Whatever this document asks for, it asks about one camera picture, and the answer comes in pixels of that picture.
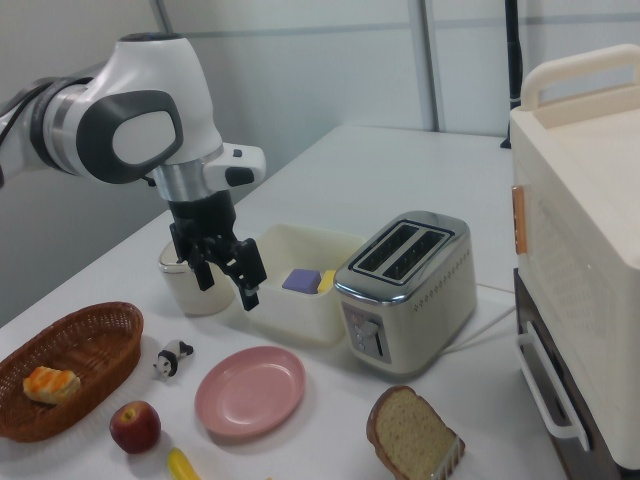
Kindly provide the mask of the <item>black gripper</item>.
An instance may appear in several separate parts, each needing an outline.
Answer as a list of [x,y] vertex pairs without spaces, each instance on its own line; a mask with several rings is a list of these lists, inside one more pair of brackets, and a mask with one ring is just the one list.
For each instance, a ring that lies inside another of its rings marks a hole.
[[236,213],[230,192],[219,191],[195,201],[170,201],[169,209],[177,259],[191,258],[199,289],[207,291],[215,285],[207,260],[221,262],[219,267],[236,285],[244,310],[254,309],[267,274],[255,240],[239,241],[233,232]]

